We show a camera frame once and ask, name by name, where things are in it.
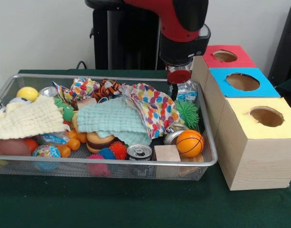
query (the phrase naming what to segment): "white wall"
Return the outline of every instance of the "white wall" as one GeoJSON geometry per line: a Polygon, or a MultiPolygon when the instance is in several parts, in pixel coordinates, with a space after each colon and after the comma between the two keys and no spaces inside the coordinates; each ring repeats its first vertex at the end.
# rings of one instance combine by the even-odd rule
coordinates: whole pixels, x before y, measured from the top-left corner
{"type": "MultiPolygon", "coordinates": [[[[268,75],[291,0],[210,0],[210,44],[239,44],[268,75]]],[[[94,67],[83,0],[0,0],[0,87],[20,69],[94,67]]]]}

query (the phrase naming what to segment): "metal basket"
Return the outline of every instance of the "metal basket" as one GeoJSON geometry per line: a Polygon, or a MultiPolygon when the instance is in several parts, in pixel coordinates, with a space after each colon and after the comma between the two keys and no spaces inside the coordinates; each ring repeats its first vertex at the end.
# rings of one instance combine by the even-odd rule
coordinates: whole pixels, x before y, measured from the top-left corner
{"type": "MultiPolygon", "coordinates": [[[[0,90],[0,102],[6,105],[24,86],[32,86],[37,90],[51,86],[52,81],[66,87],[70,87],[73,79],[80,76],[62,75],[33,75],[19,74],[11,77],[0,90]]],[[[102,81],[104,78],[90,76],[92,80],[102,81]]],[[[159,91],[168,93],[166,79],[149,78],[108,78],[117,80],[118,83],[133,85],[145,82],[159,91]]],[[[45,158],[26,156],[0,155],[0,174],[17,175],[45,175],[66,177],[110,177],[110,178],[138,178],[138,179],[166,179],[166,180],[199,180],[209,166],[217,162],[217,152],[214,138],[211,132],[205,101],[200,85],[197,85],[198,97],[195,104],[199,108],[200,122],[198,131],[205,139],[205,147],[202,152],[204,162],[160,162],[160,161],[130,161],[130,160],[97,160],[86,159],[91,153],[85,145],[78,151],[72,152],[69,158],[45,158]],[[158,177],[157,170],[166,175],[158,177]]],[[[161,140],[155,140],[155,144],[161,144],[161,140]]]]}

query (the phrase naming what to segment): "plastic packaging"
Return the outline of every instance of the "plastic packaging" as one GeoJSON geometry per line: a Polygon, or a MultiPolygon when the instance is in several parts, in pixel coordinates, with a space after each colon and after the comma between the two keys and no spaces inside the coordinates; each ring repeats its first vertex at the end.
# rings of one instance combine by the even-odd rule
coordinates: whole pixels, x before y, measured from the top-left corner
{"type": "Polygon", "coordinates": [[[66,144],[70,138],[67,136],[65,132],[60,133],[51,133],[51,134],[42,134],[37,137],[37,140],[40,144],[48,144],[48,145],[64,145],[66,144]]]}
{"type": "MultiPolygon", "coordinates": [[[[195,101],[198,96],[197,92],[197,84],[194,81],[188,80],[185,83],[177,84],[178,86],[178,94],[177,101],[195,101]]],[[[173,90],[173,86],[169,86],[169,96],[173,90]]]]}

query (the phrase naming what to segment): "green toy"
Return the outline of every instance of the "green toy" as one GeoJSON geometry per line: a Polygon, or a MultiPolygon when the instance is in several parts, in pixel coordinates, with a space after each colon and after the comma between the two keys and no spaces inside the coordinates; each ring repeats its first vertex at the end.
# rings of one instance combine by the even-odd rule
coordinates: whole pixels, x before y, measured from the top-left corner
{"type": "Polygon", "coordinates": [[[60,98],[55,98],[55,105],[63,115],[65,121],[71,121],[74,116],[74,108],[71,105],[65,104],[60,98]]]}
{"type": "Polygon", "coordinates": [[[175,104],[185,125],[190,129],[195,129],[199,122],[198,108],[196,105],[189,101],[175,101],[175,104]]]}

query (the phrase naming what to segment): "box with circular hole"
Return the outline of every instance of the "box with circular hole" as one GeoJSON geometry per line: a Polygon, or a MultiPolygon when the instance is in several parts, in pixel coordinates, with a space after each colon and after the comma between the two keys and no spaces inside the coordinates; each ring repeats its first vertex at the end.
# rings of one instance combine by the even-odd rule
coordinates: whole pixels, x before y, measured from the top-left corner
{"type": "Polygon", "coordinates": [[[216,148],[230,190],[288,187],[291,108],[284,98],[227,98],[216,148]]]}
{"type": "Polygon", "coordinates": [[[205,90],[209,68],[256,68],[244,49],[239,45],[207,46],[203,57],[194,57],[192,78],[205,90]]]}
{"type": "Polygon", "coordinates": [[[204,94],[214,137],[226,97],[280,97],[258,68],[211,68],[204,94]]]}

